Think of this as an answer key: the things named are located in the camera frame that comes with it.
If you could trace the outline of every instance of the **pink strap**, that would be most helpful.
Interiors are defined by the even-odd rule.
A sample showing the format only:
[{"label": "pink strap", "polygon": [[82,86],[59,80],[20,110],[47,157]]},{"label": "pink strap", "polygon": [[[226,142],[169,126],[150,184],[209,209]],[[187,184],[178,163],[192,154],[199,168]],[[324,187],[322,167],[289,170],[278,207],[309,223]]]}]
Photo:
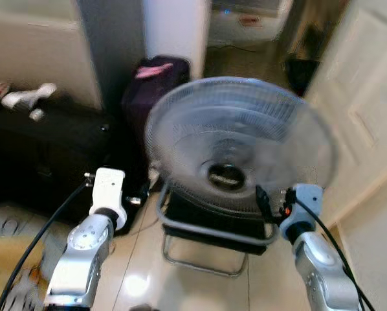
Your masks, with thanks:
[{"label": "pink strap", "polygon": [[172,63],[166,63],[162,66],[157,67],[139,67],[137,69],[136,79],[145,79],[151,76],[157,76],[172,67]]}]

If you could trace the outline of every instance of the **black bag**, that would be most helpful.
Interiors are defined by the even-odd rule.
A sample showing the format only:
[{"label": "black bag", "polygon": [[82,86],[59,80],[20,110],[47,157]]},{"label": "black bag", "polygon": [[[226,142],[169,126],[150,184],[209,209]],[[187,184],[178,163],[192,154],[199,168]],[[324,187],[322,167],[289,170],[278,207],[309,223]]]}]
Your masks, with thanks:
[{"label": "black bag", "polygon": [[[141,67],[159,67],[171,64],[157,75],[137,78]],[[144,130],[149,112],[167,92],[186,83],[190,79],[190,64],[182,58],[156,56],[151,60],[142,60],[128,85],[122,100],[124,118],[129,124],[138,144],[141,156],[140,173],[147,176],[148,160],[144,147]]]},{"label": "black bag", "polygon": [[[11,200],[52,214],[84,180],[106,165],[127,170],[131,153],[117,154],[126,140],[114,118],[75,104],[68,97],[40,103],[45,116],[0,110],[0,201]],[[111,158],[118,159],[111,163]],[[133,183],[126,176],[125,183]],[[85,189],[61,216],[77,222],[88,214],[92,189]]]}]

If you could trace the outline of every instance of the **black cable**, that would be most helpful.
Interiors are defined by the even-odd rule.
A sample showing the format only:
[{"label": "black cable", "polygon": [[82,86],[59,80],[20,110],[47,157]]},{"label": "black cable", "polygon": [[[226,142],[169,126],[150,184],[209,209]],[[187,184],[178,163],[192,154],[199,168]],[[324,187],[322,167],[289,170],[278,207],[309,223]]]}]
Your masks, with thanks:
[{"label": "black cable", "polygon": [[336,242],[335,238],[333,238],[333,235],[331,235],[329,229],[323,224],[323,222],[319,219],[319,217],[317,217],[317,215],[310,208],[308,208],[308,206],[306,204],[301,202],[298,198],[296,198],[296,203],[299,206],[303,207],[310,214],[310,216],[312,216],[316,220],[316,222],[320,225],[320,227],[323,229],[324,233],[329,238],[330,242],[335,247],[338,255],[342,259],[343,265],[344,265],[344,267],[346,269],[346,274],[352,280],[353,284],[356,287],[356,291],[357,291],[357,293],[359,295],[359,303],[360,303],[360,307],[361,307],[362,311],[364,310],[364,305],[363,305],[363,301],[362,300],[364,300],[364,302],[366,303],[366,305],[368,306],[368,308],[371,311],[375,311],[375,309],[372,306],[372,304],[370,303],[369,299],[365,296],[364,292],[362,291],[360,286],[357,284],[357,282],[355,280],[355,276],[353,275],[353,272],[352,272],[352,270],[351,270],[351,268],[349,266],[348,261],[346,260],[346,257],[344,256],[344,254],[343,254],[342,250],[340,249],[340,247],[337,245],[337,242]]},{"label": "black cable", "polygon": [[70,204],[72,199],[74,199],[77,196],[77,194],[79,194],[85,188],[85,184],[86,184],[86,181],[84,181],[80,186],[78,186],[78,188],[76,190],[74,190],[74,192],[72,194],[70,194],[70,196],[60,205],[60,207],[58,207],[57,211],[55,211],[55,213],[50,217],[50,219],[48,219],[48,221],[45,223],[45,225],[39,230],[37,235],[34,237],[31,244],[29,245],[29,247],[25,250],[21,259],[18,261],[16,267],[14,268],[13,272],[11,273],[11,276],[10,276],[8,282],[6,282],[5,288],[0,296],[0,311],[5,303],[6,297],[10,293],[12,283],[14,282],[15,278],[17,277],[18,272],[21,270],[25,260],[30,255],[32,249],[34,249],[35,245],[38,243],[40,238],[43,236],[44,232],[50,227],[51,223],[53,223],[53,221],[55,221],[55,219],[58,217],[58,215],[60,215],[60,213],[64,210],[64,208],[66,206],[68,206],[68,204]]},{"label": "black cable", "polygon": [[234,49],[245,51],[245,52],[250,52],[250,53],[257,53],[258,52],[258,51],[243,49],[242,47],[236,47],[235,45],[224,45],[223,47],[208,47],[208,49],[222,50],[222,49],[225,49],[227,47],[232,47]]},{"label": "black cable", "polygon": [[126,235],[125,238],[129,238],[131,236],[135,236],[135,235],[138,235],[139,233],[145,231],[145,230],[148,230],[149,228],[153,227],[155,224],[157,224],[157,222],[159,221],[159,218],[156,218],[155,221],[153,221],[151,224],[149,225],[146,225],[146,227],[143,227],[143,228],[140,228],[138,231],[132,233],[131,235]]}]

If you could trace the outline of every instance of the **fan guard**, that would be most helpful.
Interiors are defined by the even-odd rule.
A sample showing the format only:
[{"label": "fan guard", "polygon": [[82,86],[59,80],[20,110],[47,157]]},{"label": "fan guard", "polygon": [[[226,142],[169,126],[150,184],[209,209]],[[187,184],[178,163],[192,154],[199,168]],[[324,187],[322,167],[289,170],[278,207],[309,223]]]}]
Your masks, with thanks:
[{"label": "fan guard", "polygon": [[209,211],[260,217],[255,186],[276,210],[281,189],[329,185],[331,135],[294,94],[249,78],[206,78],[159,100],[146,125],[151,164],[172,190]]}]

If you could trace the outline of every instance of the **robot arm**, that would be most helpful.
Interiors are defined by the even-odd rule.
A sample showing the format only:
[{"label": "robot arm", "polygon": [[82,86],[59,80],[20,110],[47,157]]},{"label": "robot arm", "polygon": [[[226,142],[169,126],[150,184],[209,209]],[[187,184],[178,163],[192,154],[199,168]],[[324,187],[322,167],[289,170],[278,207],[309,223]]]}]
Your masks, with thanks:
[{"label": "robot arm", "polygon": [[302,276],[313,311],[357,311],[359,297],[352,280],[344,273],[338,253],[319,234],[315,220],[300,205],[298,198],[316,215],[322,208],[323,190],[316,185],[297,184],[285,192],[280,217],[268,211],[267,195],[257,187],[257,202],[270,221],[280,226],[282,237],[293,245],[298,273]]},{"label": "robot arm", "polygon": [[127,218],[121,203],[123,179],[120,170],[97,170],[90,215],[68,236],[67,249],[57,263],[44,300],[47,310],[92,307],[113,233],[124,226]]}]

